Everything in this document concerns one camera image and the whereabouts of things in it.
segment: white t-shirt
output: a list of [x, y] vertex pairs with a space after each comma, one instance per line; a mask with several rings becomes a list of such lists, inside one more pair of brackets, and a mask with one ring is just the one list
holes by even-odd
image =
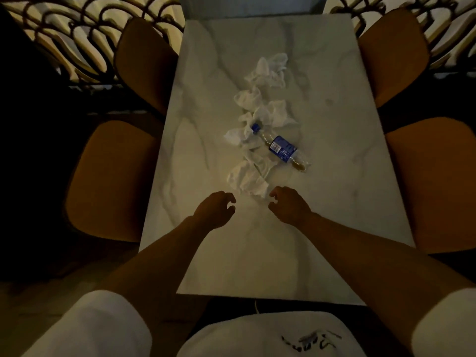
[[[84, 295], [24, 357], [145, 357], [152, 336], [122, 296], [108, 291]], [[417, 325], [416, 357], [469, 357], [476, 351], [476, 288], [451, 293]], [[209, 325], [181, 348], [178, 357], [272, 356], [364, 357], [334, 315], [284, 312], [244, 316]]]

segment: chair backrest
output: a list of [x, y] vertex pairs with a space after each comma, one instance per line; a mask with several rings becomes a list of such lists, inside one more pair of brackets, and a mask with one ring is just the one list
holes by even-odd
[[420, 24], [404, 8], [380, 18], [358, 44], [377, 107], [414, 82], [430, 60]]
[[119, 40], [114, 67], [121, 80], [164, 116], [178, 55], [152, 24], [134, 17]]

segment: hand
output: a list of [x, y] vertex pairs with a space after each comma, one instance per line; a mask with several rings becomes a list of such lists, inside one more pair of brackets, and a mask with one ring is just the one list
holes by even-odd
[[207, 230], [223, 227], [235, 214], [235, 206], [227, 208], [229, 202], [237, 202], [233, 193], [212, 193], [197, 207], [194, 219]]
[[269, 196], [275, 198], [277, 203], [269, 202], [268, 208], [281, 222], [297, 228], [312, 214], [311, 208], [298, 192], [287, 186], [277, 186]]

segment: person's right hand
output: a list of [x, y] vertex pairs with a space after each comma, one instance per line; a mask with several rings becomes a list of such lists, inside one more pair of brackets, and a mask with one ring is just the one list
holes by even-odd
[[277, 203], [269, 202], [268, 208], [281, 222], [297, 227], [312, 214], [311, 208], [298, 192], [287, 186], [277, 186], [269, 196], [275, 198]]

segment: blue bottle cap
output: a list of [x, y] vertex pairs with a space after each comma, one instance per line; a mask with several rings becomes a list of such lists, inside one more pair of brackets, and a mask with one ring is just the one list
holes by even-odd
[[257, 132], [259, 132], [260, 129], [261, 129], [261, 127], [257, 123], [255, 123], [251, 126], [251, 130], [253, 130], [253, 134], [256, 134]]

